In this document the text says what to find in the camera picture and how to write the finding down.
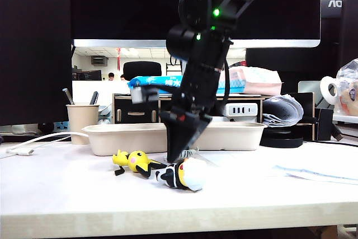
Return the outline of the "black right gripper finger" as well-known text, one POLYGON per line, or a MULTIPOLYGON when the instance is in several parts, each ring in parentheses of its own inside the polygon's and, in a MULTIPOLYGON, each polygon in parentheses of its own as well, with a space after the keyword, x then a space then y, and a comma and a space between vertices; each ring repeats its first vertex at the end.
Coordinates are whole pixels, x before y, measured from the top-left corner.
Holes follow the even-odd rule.
POLYGON ((167 161, 173 163, 194 142, 196 115, 161 112, 160 117, 167 129, 167 161))
POLYGON ((211 121, 212 116, 208 114, 200 114, 197 119, 185 126, 185 143, 182 149, 183 151, 191 148, 191 146, 198 140, 211 121))

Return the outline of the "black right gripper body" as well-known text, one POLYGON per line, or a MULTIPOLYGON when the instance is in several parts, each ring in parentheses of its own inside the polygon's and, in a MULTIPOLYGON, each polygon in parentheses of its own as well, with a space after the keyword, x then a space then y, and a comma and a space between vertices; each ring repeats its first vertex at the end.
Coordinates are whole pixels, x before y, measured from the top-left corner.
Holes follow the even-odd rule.
POLYGON ((218 66, 193 60, 184 63, 185 71, 180 87, 173 92, 170 112, 180 116, 186 113, 221 116, 224 100, 218 101, 216 93, 224 62, 220 62, 218 66))

